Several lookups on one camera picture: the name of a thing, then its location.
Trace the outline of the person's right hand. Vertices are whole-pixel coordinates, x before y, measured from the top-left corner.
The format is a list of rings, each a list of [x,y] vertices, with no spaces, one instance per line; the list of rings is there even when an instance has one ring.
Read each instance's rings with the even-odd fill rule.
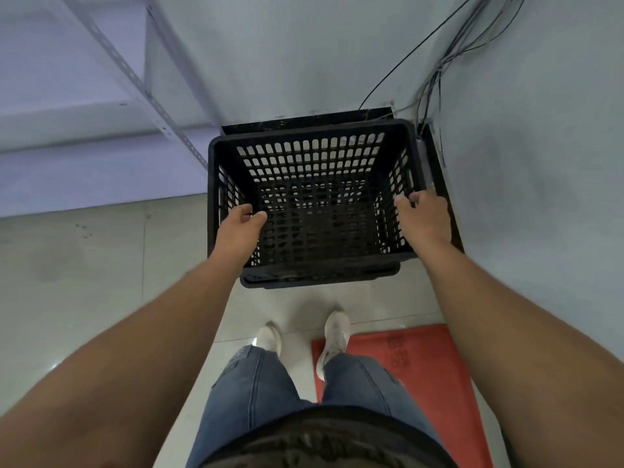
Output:
[[[416,218],[413,224],[399,224],[416,254],[425,257],[440,246],[449,246],[451,222],[447,200],[438,196],[434,187],[413,191],[407,197],[416,209]]]

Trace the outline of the person's left hand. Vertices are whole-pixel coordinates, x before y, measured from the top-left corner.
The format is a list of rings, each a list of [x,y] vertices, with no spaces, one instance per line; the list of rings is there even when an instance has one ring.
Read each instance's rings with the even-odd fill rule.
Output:
[[[243,216],[246,214],[254,214],[251,204],[235,206],[220,225],[214,249],[208,259],[210,266],[215,270],[240,274],[256,250],[260,232],[244,230]]]

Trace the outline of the black plastic lattice crate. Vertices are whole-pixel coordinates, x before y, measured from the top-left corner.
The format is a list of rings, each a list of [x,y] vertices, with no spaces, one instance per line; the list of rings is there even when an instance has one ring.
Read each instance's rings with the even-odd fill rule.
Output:
[[[264,211],[240,275],[248,289],[369,281],[417,259],[397,195],[425,188],[417,130],[407,120],[215,138],[208,147],[208,251],[228,212]]]

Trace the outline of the person's left forearm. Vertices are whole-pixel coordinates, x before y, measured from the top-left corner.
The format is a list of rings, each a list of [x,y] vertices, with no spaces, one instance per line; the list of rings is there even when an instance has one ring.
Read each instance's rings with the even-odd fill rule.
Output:
[[[0,468],[152,468],[245,264],[214,252],[0,417]]]

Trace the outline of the person's right forearm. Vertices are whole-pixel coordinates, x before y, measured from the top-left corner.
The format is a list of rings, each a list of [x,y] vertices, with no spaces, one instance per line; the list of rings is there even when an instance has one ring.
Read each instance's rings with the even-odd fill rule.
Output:
[[[624,468],[624,363],[450,243],[420,243],[417,254],[523,466]]]

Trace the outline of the person's left white shoe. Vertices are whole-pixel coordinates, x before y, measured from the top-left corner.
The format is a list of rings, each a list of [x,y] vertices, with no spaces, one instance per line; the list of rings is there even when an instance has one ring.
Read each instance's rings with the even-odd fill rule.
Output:
[[[278,327],[273,322],[267,322],[257,332],[253,346],[274,353],[279,358],[282,349],[282,337]]]

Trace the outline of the person's white shoe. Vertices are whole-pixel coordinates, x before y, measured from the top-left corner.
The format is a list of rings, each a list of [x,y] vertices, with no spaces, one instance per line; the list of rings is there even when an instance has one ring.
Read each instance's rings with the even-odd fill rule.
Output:
[[[346,353],[351,336],[350,320],[342,309],[334,310],[326,319],[324,325],[324,348],[316,362],[316,376],[325,381],[325,365],[334,356]]]
[[[278,327],[273,322],[267,322],[257,332],[253,346],[274,353],[279,358],[282,349],[282,337]]]

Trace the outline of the person's right white shoe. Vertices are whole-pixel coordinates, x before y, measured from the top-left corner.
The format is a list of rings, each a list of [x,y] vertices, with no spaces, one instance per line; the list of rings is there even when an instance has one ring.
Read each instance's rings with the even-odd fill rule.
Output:
[[[326,319],[324,325],[324,348],[316,362],[316,376],[325,381],[325,365],[334,356],[346,353],[351,336],[350,320],[342,309],[334,310]]]

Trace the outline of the red floor mat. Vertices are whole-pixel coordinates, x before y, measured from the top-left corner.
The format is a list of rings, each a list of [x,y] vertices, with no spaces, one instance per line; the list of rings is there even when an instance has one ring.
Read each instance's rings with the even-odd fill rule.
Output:
[[[355,334],[347,352],[401,381],[459,468],[494,468],[469,377],[445,324]]]

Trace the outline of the white metal shelving rack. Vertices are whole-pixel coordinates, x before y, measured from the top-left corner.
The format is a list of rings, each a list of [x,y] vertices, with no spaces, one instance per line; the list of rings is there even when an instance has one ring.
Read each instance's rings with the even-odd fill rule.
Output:
[[[0,0],[0,218],[203,194],[220,133],[156,0]]]

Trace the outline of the person's dark shirt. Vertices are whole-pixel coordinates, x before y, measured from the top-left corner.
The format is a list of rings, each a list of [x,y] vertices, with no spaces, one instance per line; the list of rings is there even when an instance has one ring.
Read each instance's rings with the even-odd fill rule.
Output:
[[[424,431],[355,406],[280,417],[201,456],[193,468],[459,468]]]

